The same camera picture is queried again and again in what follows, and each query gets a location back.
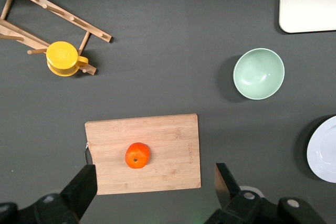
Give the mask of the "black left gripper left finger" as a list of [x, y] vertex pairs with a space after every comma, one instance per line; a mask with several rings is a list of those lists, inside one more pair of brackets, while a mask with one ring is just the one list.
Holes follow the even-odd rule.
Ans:
[[1, 203], [1, 223], [79, 223], [97, 188], [96, 167], [85, 165], [60, 193], [44, 195], [21, 210], [14, 202]]

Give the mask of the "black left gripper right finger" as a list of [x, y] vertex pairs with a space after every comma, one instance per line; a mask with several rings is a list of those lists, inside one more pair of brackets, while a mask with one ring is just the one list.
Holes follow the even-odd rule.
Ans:
[[250, 189], [241, 189], [224, 163], [215, 165], [215, 190], [221, 207], [206, 223], [325, 223], [306, 201], [282, 197], [271, 203]]

